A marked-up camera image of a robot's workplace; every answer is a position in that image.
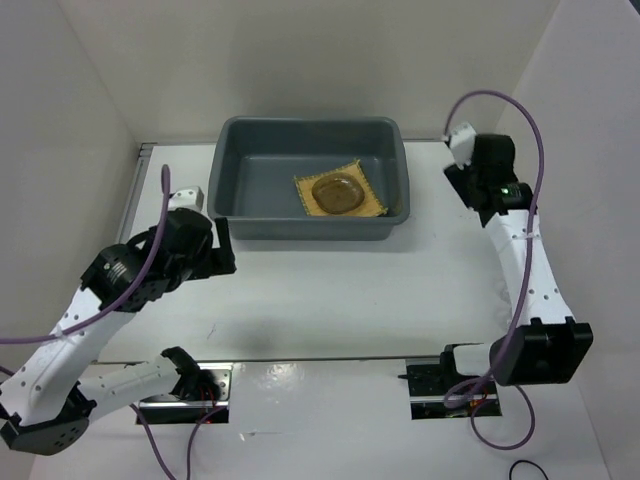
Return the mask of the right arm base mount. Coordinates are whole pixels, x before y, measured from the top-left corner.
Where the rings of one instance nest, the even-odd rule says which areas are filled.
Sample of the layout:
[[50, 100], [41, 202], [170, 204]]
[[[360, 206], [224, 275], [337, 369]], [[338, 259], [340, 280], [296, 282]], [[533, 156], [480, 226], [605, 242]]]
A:
[[445, 355], [406, 361], [406, 372], [398, 376], [405, 380], [413, 420], [469, 418], [473, 409], [483, 408], [478, 417], [499, 417], [502, 415], [496, 386], [493, 382], [462, 407], [449, 409], [443, 403], [445, 393], [454, 385], [469, 379], [457, 373], [452, 360]]

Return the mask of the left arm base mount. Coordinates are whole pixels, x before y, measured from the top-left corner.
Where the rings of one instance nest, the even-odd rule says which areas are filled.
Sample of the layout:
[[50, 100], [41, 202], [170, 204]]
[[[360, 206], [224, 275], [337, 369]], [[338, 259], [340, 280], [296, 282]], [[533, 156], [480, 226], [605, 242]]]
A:
[[150, 425], [227, 424], [231, 397], [232, 363], [200, 362], [204, 380], [186, 397], [160, 394], [136, 404]]

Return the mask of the yellow bamboo placemat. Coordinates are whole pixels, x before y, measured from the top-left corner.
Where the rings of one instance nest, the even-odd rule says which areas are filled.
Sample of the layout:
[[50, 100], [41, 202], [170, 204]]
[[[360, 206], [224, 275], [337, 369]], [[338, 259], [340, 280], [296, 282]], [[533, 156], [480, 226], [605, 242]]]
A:
[[294, 184], [308, 216], [373, 218], [388, 211], [364, 174], [359, 158], [330, 171], [295, 177]]

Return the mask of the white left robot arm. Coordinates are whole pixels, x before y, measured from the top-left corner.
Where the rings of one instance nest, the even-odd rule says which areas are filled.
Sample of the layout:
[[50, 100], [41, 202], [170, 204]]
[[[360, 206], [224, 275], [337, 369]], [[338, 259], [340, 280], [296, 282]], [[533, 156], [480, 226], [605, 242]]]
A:
[[55, 455], [89, 425], [129, 404], [169, 394], [192, 401], [215, 399], [215, 376], [182, 348], [118, 372], [83, 373], [111, 338], [146, 304], [187, 281], [235, 272], [226, 218], [209, 220], [186, 208], [168, 213], [159, 250], [142, 279], [155, 240], [149, 228], [124, 244], [103, 249], [81, 277], [71, 304], [31, 358], [1, 384], [1, 437], [9, 449]]

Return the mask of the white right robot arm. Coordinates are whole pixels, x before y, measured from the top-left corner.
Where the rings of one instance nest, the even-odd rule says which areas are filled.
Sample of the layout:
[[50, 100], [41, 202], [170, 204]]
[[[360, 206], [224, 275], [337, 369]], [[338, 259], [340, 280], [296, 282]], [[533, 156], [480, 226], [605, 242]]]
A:
[[492, 343], [449, 345], [438, 369], [450, 393], [488, 374], [501, 386], [565, 384], [593, 343], [554, 278], [539, 229], [534, 191], [514, 172], [506, 135], [478, 134], [468, 124], [446, 141], [454, 162], [444, 170], [464, 205], [476, 212], [498, 255], [512, 308], [507, 333]]

